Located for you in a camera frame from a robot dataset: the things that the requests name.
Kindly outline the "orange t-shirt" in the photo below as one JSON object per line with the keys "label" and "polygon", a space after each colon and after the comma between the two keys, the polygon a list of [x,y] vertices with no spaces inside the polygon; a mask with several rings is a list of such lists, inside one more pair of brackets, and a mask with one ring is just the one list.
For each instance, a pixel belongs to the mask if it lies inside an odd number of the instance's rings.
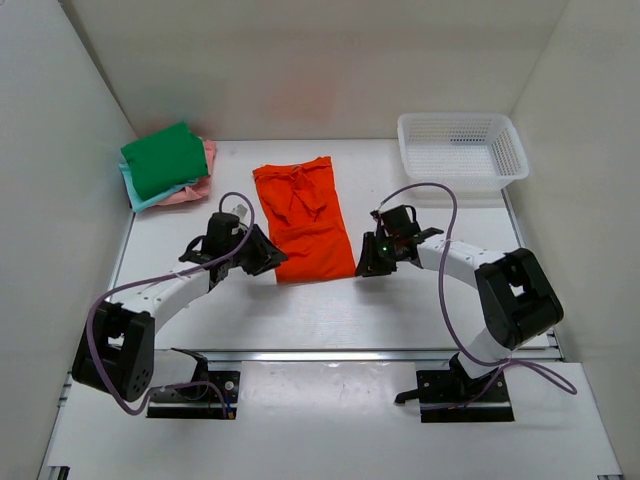
{"label": "orange t-shirt", "polygon": [[265,165],[253,179],[271,242],[288,259],[276,268],[279,284],[352,277],[355,262],[335,188],[332,159]]}

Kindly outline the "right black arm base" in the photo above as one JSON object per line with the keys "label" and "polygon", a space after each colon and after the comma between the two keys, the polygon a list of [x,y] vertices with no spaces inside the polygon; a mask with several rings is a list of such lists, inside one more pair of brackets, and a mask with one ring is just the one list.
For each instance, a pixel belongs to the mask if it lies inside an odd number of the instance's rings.
{"label": "right black arm base", "polygon": [[470,385],[451,370],[418,370],[417,387],[398,393],[396,405],[419,402],[422,423],[515,421],[505,375],[489,374]]}

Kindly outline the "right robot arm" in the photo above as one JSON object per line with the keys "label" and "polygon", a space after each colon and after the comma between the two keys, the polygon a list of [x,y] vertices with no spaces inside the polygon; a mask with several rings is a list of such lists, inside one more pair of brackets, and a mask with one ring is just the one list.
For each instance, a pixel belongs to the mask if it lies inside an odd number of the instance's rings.
{"label": "right robot arm", "polygon": [[[484,377],[506,365],[512,353],[564,318],[564,309],[533,252],[518,248],[501,252],[451,239],[445,230],[423,229],[417,211],[401,205],[374,210],[373,231],[363,235],[355,275],[385,276],[404,262],[438,274],[438,296],[445,326],[459,349],[450,360],[449,391],[471,400],[484,388]],[[450,277],[478,295],[485,327],[467,345],[457,338],[448,316],[445,280]]]}

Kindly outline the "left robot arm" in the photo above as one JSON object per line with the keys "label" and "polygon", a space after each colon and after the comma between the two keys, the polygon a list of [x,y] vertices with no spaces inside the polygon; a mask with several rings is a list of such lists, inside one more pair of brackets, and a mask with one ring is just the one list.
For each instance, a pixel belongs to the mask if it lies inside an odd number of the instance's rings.
{"label": "left robot arm", "polygon": [[156,334],[210,293],[230,270],[257,276],[287,259],[258,225],[248,226],[233,213],[213,214],[206,233],[187,245],[162,280],[135,287],[119,302],[100,302],[77,349],[73,380],[124,402],[148,398],[160,389],[177,391],[191,401],[217,392],[204,356],[188,349],[158,349]]}

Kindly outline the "white plastic mesh basket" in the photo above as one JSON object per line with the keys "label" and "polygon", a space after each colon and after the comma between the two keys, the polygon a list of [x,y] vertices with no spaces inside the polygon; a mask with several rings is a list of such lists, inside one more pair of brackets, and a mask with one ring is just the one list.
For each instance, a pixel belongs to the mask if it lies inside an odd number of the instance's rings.
{"label": "white plastic mesh basket", "polygon": [[503,114],[407,113],[398,118],[397,139],[409,179],[458,194],[498,192],[529,174],[519,135]]}

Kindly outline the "green folded t-shirt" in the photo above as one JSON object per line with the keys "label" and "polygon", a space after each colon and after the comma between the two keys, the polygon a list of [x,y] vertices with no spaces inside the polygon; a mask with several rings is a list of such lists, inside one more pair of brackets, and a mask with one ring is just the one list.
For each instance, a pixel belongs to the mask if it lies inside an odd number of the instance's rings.
{"label": "green folded t-shirt", "polygon": [[144,200],[208,174],[203,142],[185,122],[131,142],[121,148],[121,154]]}

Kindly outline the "teal folded t-shirt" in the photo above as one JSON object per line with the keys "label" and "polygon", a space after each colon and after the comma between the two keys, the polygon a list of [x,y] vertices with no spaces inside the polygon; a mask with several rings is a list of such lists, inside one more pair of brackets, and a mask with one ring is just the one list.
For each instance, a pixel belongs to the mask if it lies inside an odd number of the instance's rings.
{"label": "teal folded t-shirt", "polygon": [[189,182],[177,184],[175,186],[170,187],[167,190],[160,192],[159,194],[156,194],[150,197],[149,199],[144,200],[139,196],[137,190],[133,185],[133,179],[132,179],[129,166],[126,163],[119,163],[118,167],[124,180],[124,184],[125,184],[128,198],[129,198],[129,202],[131,204],[131,208],[135,213],[139,213],[147,208],[158,205],[161,201],[168,199],[171,195],[175,193],[178,193],[184,187],[190,186]]}

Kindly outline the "aluminium rail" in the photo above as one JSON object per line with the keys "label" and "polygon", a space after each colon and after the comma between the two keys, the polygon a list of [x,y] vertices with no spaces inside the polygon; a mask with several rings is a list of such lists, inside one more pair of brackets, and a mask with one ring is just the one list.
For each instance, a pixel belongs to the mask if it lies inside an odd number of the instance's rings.
{"label": "aluminium rail", "polygon": [[424,362],[448,361],[455,350],[347,349],[347,350],[196,350],[210,362]]}

